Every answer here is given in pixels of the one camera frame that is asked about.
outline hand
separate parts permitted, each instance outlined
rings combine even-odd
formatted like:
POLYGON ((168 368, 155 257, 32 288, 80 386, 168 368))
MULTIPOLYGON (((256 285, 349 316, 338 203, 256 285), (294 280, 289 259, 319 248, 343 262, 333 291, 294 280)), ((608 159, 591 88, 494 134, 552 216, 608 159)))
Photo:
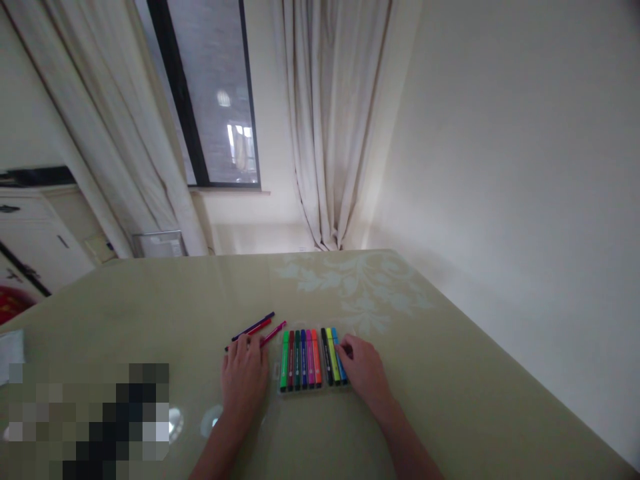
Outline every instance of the hand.
POLYGON ((353 389, 376 418, 396 405, 382 360, 372 344, 346 334, 340 345, 335 346, 335 350, 353 389))
POLYGON ((248 430, 267 391, 269 356, 261 338, 240 335, 222 362, 223 415, 248 430))

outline table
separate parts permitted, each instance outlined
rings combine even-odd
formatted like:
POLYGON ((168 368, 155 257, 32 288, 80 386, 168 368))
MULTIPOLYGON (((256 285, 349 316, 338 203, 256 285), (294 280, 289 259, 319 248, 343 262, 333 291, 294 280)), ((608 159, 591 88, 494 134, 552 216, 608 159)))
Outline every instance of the table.
MULTIPOLYGON (((273 325, 286 320, 293 329, 336 327, 340 335, 356 333, 372 342, 394 394, 448 478, 634 475, 618 454, 389 250, 118 261, 48 298, 0 333, 24 328, 27 362, 33 368, 50 365, 52 383, 70 381, 69 372, 75 371, 70 365, 108 369, 121 364, 126 370, 128 363, 168 363, 169 406, 179 410, 181 425, 172 432, 175 439, 164 460, 131 462, 128 468, 134 472, 130 478, 184 479, 205 445, 203 428, 219 411, 224 346, 270 311, 276 312, 273 325), (65 378, 56 373, 63 367, 65 378)), ((382 434, 353 392, 277 393, 279 348, 278 340, 269 344, 273 374, 268 399, 234 474, 251 479, 393 477, 382 434)), ((18 388, 25 385, 0 387, 3 430, 8 399, 18 388)), ((94 401, 114 401, 113 385, 87 390, 94 401)), ((78 419, 81 411, 86 413, 78 404, 78 419)), ((69 429, 73 424, 67 426, 67 438, 73 438, 69 429)), ((75 439, 83 436, 80 428, 75 434, 75 439)), ((0 468, 15 466, 11 448, 35 445, 43 449, 46 442, 0 442, 0 468)), ((46 452, 61 456, 53 449, 39 452, 38 458, 46 452)))

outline left hand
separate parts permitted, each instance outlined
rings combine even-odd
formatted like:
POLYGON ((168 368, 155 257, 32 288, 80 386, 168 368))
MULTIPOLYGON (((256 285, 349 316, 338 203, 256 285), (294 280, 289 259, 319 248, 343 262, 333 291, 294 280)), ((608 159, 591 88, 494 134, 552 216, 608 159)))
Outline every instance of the left hand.
POLYGON ((267 392, 269 354, 260 338, 240 335, 222 362, 223 415, 248 429, 267 392))

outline pixelated area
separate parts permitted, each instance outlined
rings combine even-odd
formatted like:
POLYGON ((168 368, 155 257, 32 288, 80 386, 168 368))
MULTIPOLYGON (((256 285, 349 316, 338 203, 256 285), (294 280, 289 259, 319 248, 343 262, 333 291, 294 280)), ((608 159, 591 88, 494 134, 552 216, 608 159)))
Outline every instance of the pixelated area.
POLYGON ((166 363, 12 365, 9 383, 10 479, 126 479, 169 451, 166 363))

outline pink marker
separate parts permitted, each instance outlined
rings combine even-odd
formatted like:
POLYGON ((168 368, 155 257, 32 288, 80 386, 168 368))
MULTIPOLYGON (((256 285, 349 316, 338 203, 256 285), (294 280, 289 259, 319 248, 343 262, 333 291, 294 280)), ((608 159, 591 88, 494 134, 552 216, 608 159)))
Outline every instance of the pink marker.
POLYGON ((262 348, 266 342, 274 338, 278 334, 278 332, 285 327, 286 324, 287 324, 286 321, 282 322, 270 334, 268 334, 265 338, 263 338, 262 342, 260 342, 260 348, 262 348))
POLYGON ((307 330, 307 377, 309 388, 315 387, 315 367, 313 366, 313 344, 311 342, 311 330, 307 330))

